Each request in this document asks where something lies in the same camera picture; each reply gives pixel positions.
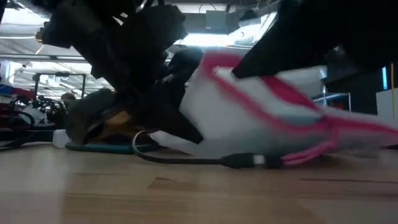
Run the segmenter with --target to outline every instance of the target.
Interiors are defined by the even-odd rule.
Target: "wooden floor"
[[[398,223],[398,156],[291,170],[165,166],[36,146],[0,153],[0,224]]]

